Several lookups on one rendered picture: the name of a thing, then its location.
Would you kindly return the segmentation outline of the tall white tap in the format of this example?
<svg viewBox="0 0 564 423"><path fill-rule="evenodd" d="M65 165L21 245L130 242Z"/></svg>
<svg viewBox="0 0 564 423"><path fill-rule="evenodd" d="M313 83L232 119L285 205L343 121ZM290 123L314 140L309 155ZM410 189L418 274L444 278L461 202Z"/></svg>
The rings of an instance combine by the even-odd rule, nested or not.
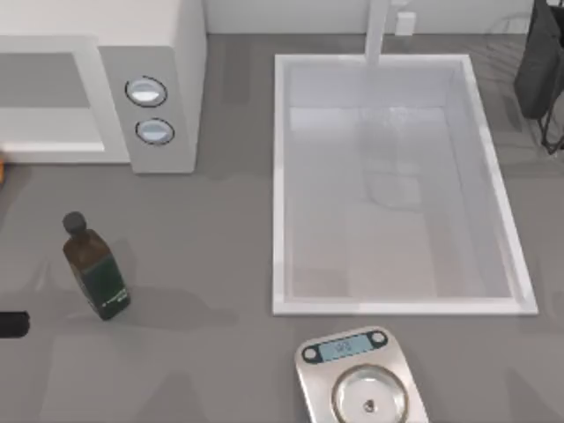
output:
<svg viewBox="0 0 564 423"><path fill-rule="evenodd" d="M364 55L367 66L378 65L387 18L394 7L405 7L412 0L368 0Z"/></svg>

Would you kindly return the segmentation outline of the small microwave knob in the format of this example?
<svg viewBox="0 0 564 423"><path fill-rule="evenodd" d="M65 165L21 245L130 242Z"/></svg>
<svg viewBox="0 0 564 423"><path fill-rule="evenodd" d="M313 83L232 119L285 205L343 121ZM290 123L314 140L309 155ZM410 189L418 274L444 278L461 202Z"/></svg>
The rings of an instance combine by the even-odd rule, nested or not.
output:
<svg viewBox="0 0 564 423"><path fill-rule="evenodd" d="M175 136L174 127L159 118L152 118L136 124L137 137L148 145L166 145Z"/></svg>

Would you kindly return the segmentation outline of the white wall socket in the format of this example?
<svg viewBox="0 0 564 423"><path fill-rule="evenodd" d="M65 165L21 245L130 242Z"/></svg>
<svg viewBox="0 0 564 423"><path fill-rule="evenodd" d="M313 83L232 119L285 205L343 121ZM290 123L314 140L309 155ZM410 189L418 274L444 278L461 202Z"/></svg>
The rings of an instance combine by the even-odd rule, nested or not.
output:
<svg viewBox="0 0 564 423"><path fill-rule="evenodd" d="M397 14L396 36L412 36L415 32L417 14L413 11L400 11Z"/></svg>

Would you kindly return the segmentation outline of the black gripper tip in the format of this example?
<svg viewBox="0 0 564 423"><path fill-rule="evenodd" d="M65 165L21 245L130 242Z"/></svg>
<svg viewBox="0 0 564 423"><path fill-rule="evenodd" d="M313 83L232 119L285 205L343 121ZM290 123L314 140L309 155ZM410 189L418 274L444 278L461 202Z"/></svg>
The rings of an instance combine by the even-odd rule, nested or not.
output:
<svg viewBox="0 0 564 423"><path fill-rule="evenodd" d="M23 338L30 330L26 311L0 311L0 338Z"/></svg>

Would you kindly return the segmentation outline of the large microwave knob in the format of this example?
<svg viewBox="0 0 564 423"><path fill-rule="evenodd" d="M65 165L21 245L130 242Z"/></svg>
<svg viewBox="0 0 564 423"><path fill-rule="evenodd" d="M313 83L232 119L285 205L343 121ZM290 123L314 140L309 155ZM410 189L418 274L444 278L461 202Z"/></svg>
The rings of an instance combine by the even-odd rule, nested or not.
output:
<svg viewBox="0 0 564 423"><path fill-rule="evenodd" d="M141 108L156 108L167 100L167 88L158 79L148 76L128 81L125 94Z"/></svg>

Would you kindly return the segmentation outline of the silver kitchen scale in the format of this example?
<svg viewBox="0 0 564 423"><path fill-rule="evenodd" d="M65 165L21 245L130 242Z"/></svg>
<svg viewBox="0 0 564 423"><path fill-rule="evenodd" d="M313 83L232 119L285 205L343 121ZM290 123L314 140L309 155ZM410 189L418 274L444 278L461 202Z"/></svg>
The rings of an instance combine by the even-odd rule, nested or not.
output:
<svg viewBox="0 0 564 423"><path fill-rule="evenodd" d="M308 423L431 423L401 345L381 326L307 340L294 363Z"/></svg>

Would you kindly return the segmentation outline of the pale microwave oven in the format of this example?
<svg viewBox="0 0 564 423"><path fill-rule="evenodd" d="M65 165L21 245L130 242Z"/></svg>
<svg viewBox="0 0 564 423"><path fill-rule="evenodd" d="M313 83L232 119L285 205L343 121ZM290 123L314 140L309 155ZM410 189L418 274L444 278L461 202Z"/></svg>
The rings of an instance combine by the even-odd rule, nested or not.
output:
<svg viewBox="0 0 564 423"><path fill-rule="evenodd" d="M7 163L189 174L206 56L202 0L0 0L0 152ZM143 76L167 88L156 108L125 94ZM170 143L137 137L152 118L174 127Z"/></svg>

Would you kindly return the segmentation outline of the white sink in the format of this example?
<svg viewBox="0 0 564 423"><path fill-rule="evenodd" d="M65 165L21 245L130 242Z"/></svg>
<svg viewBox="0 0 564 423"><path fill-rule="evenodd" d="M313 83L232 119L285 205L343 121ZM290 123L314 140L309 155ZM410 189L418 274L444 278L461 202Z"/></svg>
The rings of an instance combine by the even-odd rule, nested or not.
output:
<svg viewBox="0 0 564 423"><path fill-rule="evenodd" d="M535 315L470 57L275 58L276 315Z"/></svg>

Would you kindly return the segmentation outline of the dark green bottle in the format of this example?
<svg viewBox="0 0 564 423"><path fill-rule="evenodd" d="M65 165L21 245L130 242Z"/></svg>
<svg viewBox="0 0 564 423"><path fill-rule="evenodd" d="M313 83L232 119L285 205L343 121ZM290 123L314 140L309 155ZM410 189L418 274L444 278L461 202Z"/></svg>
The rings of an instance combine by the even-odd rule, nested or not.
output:
<svg viewBox="0 0 564 423"><path fill-rule="evenodd" d="M102 321L108 321L130 305L130 293L115 256L100 235L89 228L79 211L62 220L69 239L63 254L89 305Z"/></svg>

